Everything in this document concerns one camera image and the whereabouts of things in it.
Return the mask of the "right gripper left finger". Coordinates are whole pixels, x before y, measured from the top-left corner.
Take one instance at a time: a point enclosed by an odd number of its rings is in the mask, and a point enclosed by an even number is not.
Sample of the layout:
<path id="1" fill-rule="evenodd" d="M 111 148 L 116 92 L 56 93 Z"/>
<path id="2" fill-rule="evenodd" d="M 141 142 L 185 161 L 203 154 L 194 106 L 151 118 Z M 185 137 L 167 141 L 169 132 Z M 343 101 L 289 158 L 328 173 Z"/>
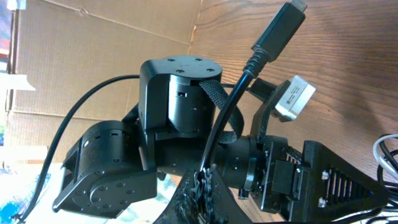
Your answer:
<path id="1" fill-rule="evenodd" d="M 202 186 L 198 172 L 191 169 L 183 176 L 165 210 L 154 224 L 199 223 Z"/>

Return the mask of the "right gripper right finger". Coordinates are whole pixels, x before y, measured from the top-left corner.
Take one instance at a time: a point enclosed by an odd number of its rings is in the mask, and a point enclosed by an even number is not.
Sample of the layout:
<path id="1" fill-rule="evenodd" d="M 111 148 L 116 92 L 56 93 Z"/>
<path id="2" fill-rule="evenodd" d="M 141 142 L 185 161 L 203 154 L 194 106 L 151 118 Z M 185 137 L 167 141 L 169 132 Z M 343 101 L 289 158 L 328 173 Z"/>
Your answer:
<path id="1" fill-rule="evenodd" d="M 216 164 L 203 169 L 203 218 L 205 223 L 247 224 L 251 219 L 241 210 Z"/>

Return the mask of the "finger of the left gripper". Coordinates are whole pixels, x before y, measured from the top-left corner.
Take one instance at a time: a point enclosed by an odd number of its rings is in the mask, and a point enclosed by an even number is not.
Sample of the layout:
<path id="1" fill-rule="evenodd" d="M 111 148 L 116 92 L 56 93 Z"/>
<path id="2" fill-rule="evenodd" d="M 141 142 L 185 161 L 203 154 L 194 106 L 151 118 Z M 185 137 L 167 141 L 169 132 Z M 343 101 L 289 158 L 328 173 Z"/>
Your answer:
<path id="1" fill-rule="evenodd" d="M 382 208 L 387 189 L 316 141 L 305 141 L 293 186 L 293 222 L 328 222 Z"/>

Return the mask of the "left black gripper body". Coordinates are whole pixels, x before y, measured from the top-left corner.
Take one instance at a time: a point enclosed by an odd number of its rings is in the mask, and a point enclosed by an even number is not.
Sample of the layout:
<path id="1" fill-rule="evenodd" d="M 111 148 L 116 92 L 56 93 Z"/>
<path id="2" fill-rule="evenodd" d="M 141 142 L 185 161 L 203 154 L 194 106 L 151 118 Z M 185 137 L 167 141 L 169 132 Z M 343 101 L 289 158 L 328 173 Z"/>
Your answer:
<path id="1" fill-rule="evenodd" d="M 278 213 L 288 222 L 306 222 L 301 153 L 278 136 L 266 136 L 260 141 L 250 135 L 249 143 L 254 163 L 248 172 L 253 175 L 250 195 L 259 210 Z"/>

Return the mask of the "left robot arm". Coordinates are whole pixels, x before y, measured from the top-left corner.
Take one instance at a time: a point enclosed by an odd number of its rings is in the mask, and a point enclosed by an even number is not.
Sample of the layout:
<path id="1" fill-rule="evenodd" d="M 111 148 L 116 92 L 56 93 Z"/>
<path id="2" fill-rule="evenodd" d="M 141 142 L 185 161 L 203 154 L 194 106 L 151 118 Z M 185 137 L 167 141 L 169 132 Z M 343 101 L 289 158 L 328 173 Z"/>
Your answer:
<path id="1" fill-rule="evenodd" d="M 262 105 L 250 134 L 242 135 L 243 116 L 235 110 L 232 130 L 202 163 L 215 109 L 227 99 L 220 78 L 221 67 L 204 58 L 146 61 L 139 104 L 121 121 L 95 124 L 68 151 L 53 210 L 116 218 L 154 198 L 165 174 L 182 181 L 158 223 L 249 223 L 233 188 L 292 223 L 351 223 L 387 205 L 385 186 L 323 144 L 305 141 L 297 151 L 286 138 L 267 135 L 270 117 L 295 119 L 313 94 L 299 76 L 279 86 L 256 80 L 249 91 Z"/>

